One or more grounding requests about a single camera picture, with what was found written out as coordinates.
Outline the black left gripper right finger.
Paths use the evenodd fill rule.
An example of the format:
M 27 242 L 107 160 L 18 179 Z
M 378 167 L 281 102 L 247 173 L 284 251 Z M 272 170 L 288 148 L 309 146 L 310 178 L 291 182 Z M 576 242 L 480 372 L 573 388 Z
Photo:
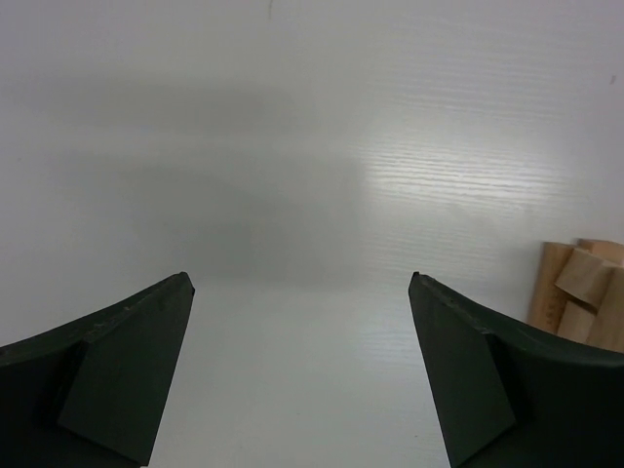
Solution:
M 414 273 L 409 302 L 453 467 L 620 467 L 623 356 Z

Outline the small light wood cube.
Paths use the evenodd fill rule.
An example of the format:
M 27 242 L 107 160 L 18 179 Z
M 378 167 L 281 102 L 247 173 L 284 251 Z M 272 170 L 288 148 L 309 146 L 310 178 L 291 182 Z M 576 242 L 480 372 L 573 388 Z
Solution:
M 616 263 L 584 250 L 574 249 L 555 286 L 573 298 L 598 309 L 605 297 Z

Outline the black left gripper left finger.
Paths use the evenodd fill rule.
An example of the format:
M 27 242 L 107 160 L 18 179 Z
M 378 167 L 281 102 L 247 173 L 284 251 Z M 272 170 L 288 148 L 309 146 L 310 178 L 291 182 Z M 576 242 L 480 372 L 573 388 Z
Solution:
M 3 346 L 2 466 L 147 466 L 194 294 L 180 272 Z

